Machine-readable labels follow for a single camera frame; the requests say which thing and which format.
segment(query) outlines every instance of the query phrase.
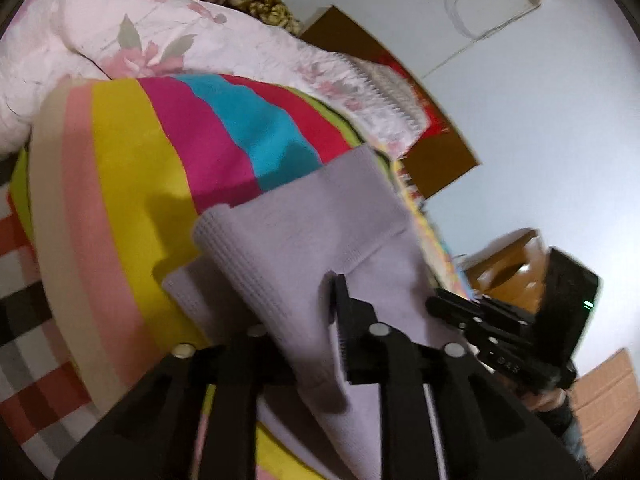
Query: pink stripe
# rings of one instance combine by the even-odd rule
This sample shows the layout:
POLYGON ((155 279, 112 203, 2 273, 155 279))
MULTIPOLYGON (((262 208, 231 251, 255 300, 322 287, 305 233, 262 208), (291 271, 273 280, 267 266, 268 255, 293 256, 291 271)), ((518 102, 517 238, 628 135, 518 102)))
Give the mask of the pink stripe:
POLYGON ((66 221, 102 346, 122 383, 133 386, 161 354, 111 237, 92 129, 92 85, 87 84, 73 88, 66 102, 61 161, 66 221))
POLYGON ((255 480, 276 480, 276 477, 272 476, 271 473, 257 465, 255 467, 255 480))
POLYGON ((318 113, 309 103, 286 88, 245 79, 235 75, 223 75, 234 85, 250 88, 268 103, 282 108, 296 123, 298 130, 311 144, 323 164, 348 152, 350 147, 344 137, 329 121, 318 113))
POLYGON ((29 246, 18 249, 18 261, 20 261, 24 283, 35 283, 40 280, 40 268, 29 246))
POLYGON ((198 214, 215 204, 234 206, 260 195, 249 156, 186 83, 171 77, 138 82, 180 157, 198 214))

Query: plaid fabric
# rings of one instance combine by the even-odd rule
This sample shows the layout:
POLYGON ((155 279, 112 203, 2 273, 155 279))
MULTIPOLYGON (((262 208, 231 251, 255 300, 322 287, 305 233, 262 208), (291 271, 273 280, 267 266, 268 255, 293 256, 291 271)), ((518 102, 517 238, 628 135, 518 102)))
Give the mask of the plaid fabric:
POLYGON ((0 416, 18 444, 52 478, 98 419, 40 281, 8 196, 15 159, 0 161, 0 416))

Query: metal screw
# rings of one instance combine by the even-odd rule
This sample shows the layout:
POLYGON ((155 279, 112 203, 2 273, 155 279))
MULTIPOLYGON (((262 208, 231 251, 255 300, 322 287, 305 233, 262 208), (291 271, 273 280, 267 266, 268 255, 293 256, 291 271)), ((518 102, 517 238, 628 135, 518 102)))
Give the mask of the metal screw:
POLYGON ((444 347, 444 353, 449 357, 462 357, 466 352, 465 348, 459 343, 447 343, 444 347))
POLYGON ((389 335, 390 332, 391 329, 384 323, 373 323, 369 325, 369 333, 376 337, 384 337, 385 335, 389 335))
POLYGON ((196 353, 195 346, 189 343, 180 343, 176 345, 171 354, 178 359, 189 359, 196 353))

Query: white quilt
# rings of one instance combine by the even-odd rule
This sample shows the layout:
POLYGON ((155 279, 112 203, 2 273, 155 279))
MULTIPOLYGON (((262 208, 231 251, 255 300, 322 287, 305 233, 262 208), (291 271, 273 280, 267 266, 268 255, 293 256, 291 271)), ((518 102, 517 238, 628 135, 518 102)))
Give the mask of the white quilt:
POLYGON ((346 56, 226 7, 194 0, 27 0, 0 40, 0 155, 22 146, 64 78, 225 73, 290 86, 347 117, 391 157, 428 125, 346 56))

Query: purple cloth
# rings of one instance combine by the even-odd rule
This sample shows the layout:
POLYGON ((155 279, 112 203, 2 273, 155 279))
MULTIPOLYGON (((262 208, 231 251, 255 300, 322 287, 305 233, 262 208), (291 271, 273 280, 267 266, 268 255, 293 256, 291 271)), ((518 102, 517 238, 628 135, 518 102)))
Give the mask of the purple cloth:
POLYGON ((221 269, 296 373, 302 402, 281 402, 279 412, 271 409, 277 400, 266 402, 260 417, 267 428, 320 474, 351 477, 322 442, 315 419, 356 478, 378 480, 378 387, 344 381, 330 323, 332 276, 346 274, 350 294, 372 303, 380 321, 414 342, 440 347, 459 338, 425 311, 432 290, 412 218, 371 150, 351 150, 243 205, 214 206, 193 237, 206 256, 169 275, 165 289, 212 341, 222 342, 232 329, 251 325, 252 316, 237 296, 231 307, 220 305, 230 294, 228 284, 220 294, 214 290, 221 269), (196 277, 207 276, 207 266, 214 282, 196 277), (304 406, 313 418, 305 418, 304 406))

